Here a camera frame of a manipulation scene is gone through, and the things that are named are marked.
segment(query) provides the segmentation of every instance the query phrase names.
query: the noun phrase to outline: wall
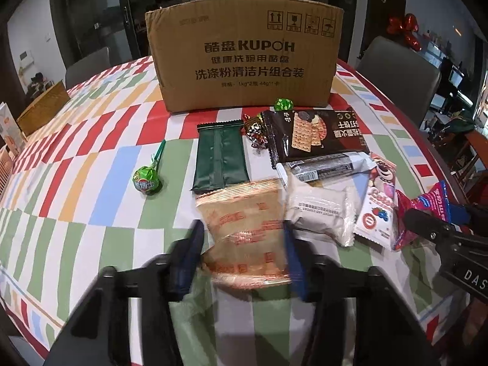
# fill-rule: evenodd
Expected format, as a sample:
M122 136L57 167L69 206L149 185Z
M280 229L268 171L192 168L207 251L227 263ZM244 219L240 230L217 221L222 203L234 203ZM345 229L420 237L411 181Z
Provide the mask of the wall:
M49 0L23 0L7 23L10 51L17 72L20 54L30 50L34 59L32 67L24 74L28 84L36 72L54 82L64 80L66 68L54 34Z
M461 0L407 0L406 13L413 13L419 23L419 35L435 31L452 44L456 64L472 72L474 63L474 35L485 39L472 15Z
M352 67L356 67L359 63L358 56L361 52L361 45L363 43L364 24L366 23L366 10L368 8L368 0L357 0L356 2L356 16L354 18L354 28L352 31L351 48L349 50L349 58L347 63Z

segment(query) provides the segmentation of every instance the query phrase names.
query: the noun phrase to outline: wooden box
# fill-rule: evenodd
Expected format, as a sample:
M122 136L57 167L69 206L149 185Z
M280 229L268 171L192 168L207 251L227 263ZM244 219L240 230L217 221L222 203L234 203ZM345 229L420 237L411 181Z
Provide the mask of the wooden box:
M69 101L70 97L62 81L50 87L42 95L29 104L17 119L20 129L29 136L39 128L50 122L51 119Z

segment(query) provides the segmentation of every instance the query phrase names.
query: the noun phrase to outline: green lollipop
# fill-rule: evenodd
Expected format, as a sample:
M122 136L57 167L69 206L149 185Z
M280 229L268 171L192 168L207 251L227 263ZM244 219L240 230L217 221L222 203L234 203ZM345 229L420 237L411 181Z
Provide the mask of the green lollipop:
M151 159L151 166L142 166L132 176L132 182L136 190L144 193L146 195L154 195L159 193L163 188L163 183L158 176L159 161L161 160L161 155L163 154L164 145L166 140L163 140L156 152Z
M293 109L293 102L290 99L276 99L274 105L275 111L281 110L292 110Z

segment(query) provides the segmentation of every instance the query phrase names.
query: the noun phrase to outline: snack bar wrapper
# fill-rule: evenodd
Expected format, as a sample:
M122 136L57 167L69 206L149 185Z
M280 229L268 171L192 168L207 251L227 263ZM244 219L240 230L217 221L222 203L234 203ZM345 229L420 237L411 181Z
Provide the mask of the snack bar wrapper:
M369 173L368 189L354 233L391 249L396 165L371 153L376 168Z
M287 186L286 168L299 181L310 182L350 176L354 173L370 171L376 166L365 152L341 152L330 156L317 156L308 160L276 164L276 170Z
M214 239L203 267L216 284L255 289L289 283L279 179L242 183L197 198Z
M422 194L415 199L409 199L398 190L396 190L396 193L398 198L398 237L393 246L394 250L400 250L417 238L417 235L405 229L403 224L403 216L408 209L419 209L448 223L451 222L450 206L444 180L434 184L428 193Z

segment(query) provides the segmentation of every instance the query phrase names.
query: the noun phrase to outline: red ribbon bow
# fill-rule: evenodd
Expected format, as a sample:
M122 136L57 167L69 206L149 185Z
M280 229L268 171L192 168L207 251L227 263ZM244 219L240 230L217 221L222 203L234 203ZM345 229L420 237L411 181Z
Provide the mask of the red ribbon bow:
M389 19L389 25L386 28L389 34L402 34L405 38L405 42L414 51L418 52L422 48L420 46L419 40L412 34L412 32L419 31L419 24L417 23L417 18L413 13L407 13L403 18L403 21L397 17L391 17Z

